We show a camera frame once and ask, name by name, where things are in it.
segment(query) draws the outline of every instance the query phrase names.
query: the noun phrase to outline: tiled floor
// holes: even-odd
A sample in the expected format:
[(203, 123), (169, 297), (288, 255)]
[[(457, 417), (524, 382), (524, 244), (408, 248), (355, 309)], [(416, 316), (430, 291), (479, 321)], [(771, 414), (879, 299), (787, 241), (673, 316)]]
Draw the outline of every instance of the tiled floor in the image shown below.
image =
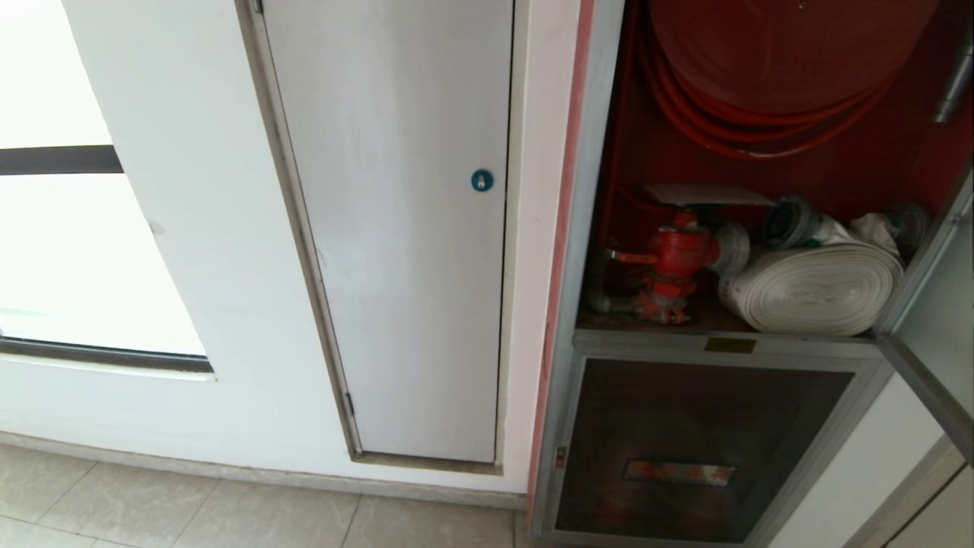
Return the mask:
[(0, 548), (548, 548), (521, 512), (213, 480), (0, 446)]

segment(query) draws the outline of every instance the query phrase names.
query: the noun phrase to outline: open cabinet door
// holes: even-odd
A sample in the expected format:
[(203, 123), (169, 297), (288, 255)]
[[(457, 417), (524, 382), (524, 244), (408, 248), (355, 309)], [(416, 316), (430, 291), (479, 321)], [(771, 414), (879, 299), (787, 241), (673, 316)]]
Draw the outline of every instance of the open cabinet door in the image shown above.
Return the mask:
[(880, 324), (879, 347), (974, 464), (971, 174), (934, 228)]

